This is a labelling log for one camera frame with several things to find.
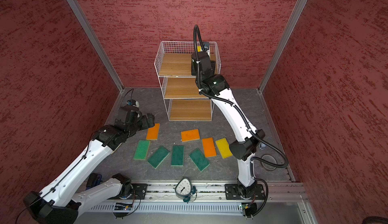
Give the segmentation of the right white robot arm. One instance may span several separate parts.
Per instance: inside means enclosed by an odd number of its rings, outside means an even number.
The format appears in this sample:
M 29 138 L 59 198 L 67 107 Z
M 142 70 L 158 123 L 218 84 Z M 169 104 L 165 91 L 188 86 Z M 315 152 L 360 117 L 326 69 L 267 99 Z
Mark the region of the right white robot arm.
M 264 137 L 265 134 L 262 130 L 258 131 L 246 118 L 226 79 L 220 74 L 215 74 L 215 62 L 211 61 L 208 53 L 195 52 L 191 58 L 192 75 L 196 77 L 199 94 L 208 97 L 217 105 L 234 132 L 235 141 L 229 144 L 228 149 L 237 159 L 238 194 L 248 199 L 253 196 L 257 186 L 252 164 L 256 148 L 260 144 L 256 137 Z

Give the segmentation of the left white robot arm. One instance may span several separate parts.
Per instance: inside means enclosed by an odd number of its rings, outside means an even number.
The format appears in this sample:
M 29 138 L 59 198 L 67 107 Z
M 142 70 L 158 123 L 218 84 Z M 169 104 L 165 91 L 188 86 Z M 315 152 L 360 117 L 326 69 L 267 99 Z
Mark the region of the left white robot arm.
M 134 200 L 131 180 L 122 174 L 115 174 L 80 194 L 77 190 L 93 170 L 129 137 L 154 125 L 154 115 L 143 115 L 136 105 L 119 108 L 114 124 L 94 132 L 87 147 L 58 177 L 41 191 L 32 191 L 24 198 L 32 218 L 39 224 L 72 224 L 84 212 L 112 197 Z

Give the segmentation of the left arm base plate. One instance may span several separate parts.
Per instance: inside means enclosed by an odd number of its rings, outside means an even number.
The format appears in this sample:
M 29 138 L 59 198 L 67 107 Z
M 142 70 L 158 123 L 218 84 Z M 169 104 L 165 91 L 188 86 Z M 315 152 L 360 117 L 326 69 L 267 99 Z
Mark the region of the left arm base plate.
M 136 198 L 143 200 L 147 192 L 147 187 L 147 184 L 124 184 L 117 197 L 122 200 L 134 200 Z

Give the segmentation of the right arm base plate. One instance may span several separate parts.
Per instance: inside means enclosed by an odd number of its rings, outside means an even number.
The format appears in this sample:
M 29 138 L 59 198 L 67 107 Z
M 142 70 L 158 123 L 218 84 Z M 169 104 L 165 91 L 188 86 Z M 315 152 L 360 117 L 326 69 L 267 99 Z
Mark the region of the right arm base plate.
M 227 200 L 264 200 L 265 192 L 262 184 L 252 184 L 245 187 L 241 184 L 225 184 L 225 197 Z

